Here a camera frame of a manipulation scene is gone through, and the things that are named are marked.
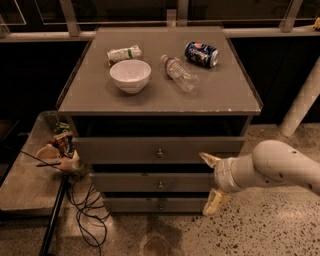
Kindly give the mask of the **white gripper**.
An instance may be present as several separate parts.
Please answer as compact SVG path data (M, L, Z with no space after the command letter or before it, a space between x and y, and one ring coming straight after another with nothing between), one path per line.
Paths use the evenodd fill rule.
M233 172L236 170L236 158L222 159L200 152L199 156L214 170L214 180L219 189L212 189L203 208L205 216L214 215L229 199L228 193L237 193L243 188L236 182Z

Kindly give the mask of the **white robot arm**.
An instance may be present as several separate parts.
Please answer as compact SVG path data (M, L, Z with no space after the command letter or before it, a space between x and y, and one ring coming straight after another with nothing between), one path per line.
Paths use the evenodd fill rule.
M320 195L320 164L281 141L265 140L239 157L220 159L204 152L200 157L214 170L205 216L212 216L231 194L250 187L297 185Z

